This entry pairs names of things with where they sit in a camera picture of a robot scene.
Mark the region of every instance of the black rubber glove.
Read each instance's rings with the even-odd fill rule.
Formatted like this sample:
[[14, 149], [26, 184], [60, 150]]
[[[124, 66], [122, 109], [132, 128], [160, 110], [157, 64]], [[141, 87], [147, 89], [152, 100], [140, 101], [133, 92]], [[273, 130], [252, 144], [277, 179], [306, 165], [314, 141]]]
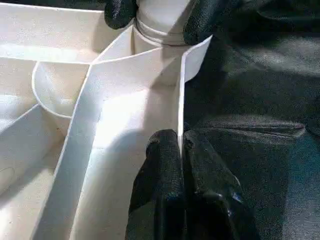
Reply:
[[133, 184], [127, 240], [182, 240], [186, 198], [182, 160], [173, 130], [156, 132]]
[[258, 240], [237, 179], [206, 139], [155, 133], [132, 190], [127, 240]]
[[184, 135], [187, 229], [191, 239], [259, 240], [254, 217], [237, 178], [209, 141]]
[[[244, 2], [248, 0], [194, 0], [183, 30], [185, 43], [195, 45], [210, 37], [232, 10]], [[136, 16], [137, 9], [136, 0], [108, 0], [104, 18], [111, 28], [123, 28]]]

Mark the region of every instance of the black glove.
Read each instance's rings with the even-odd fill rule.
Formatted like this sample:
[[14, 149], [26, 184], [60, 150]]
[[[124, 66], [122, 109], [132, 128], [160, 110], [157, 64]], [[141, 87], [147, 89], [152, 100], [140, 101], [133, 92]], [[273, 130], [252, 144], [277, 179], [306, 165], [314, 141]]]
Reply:
[[155, 133], [133, 185], [127, 240], [259, 240], [238, 180], [194, 131], [180, 158], [173, 130]]
[[[184, 41], [195, 45], [210, 37], [244, 0], [195, 0], [184, 25]], [[136, 0], [108, 0], [104, 10], [106, 23], [113, 29], [125, 27], [137, 13]]]

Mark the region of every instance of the gloved hand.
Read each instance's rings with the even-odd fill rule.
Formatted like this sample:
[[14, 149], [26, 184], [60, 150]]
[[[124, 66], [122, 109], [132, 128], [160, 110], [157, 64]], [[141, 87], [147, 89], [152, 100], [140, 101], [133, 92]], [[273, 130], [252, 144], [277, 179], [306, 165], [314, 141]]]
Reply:
[[127, 240], [258, 240], [240, 185], [205, 138], [155, 133], [132, 190]]
[[[194, 0], [183, 29], [185, 43], [195, 45], [210, 37], [232, 10], [252, 1], [259, 0]], [[136, 16], [137, 9], [136, 0], [108, 0], [104, 18], [111, 28], [123, 28]]]

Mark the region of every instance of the compartment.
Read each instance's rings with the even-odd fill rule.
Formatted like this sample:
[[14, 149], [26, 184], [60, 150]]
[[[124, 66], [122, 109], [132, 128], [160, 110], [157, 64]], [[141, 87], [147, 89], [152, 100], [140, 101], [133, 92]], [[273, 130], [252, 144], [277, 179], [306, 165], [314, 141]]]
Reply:
[[35, 64], [0, 57], [0, 133], [37, 103], [31, 87]]
[[50, 191], [63, 139], [38, 104], [1, 132], [0, 239], [30, 238]]
[[103, 11], [0, 3], [0, 57], [92, 62], [122, 31]]
[[32, 75], [32, 90], [39, 104], [51, 114], [66, 135], [88, 64], [37, 63]]
[[164, 48], [92, 66], [34, 239], [124, 239], [149, 137], [182, 136], [180, 66]]

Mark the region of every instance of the white cylinder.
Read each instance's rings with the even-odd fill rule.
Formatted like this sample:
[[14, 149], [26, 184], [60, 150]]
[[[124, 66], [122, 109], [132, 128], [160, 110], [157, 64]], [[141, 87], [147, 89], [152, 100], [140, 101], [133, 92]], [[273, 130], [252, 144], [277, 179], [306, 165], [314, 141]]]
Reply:
[[183, 29], [194, 0], [138, 0], [137, 26], [148, 39], [165, 45], [185, 45]]

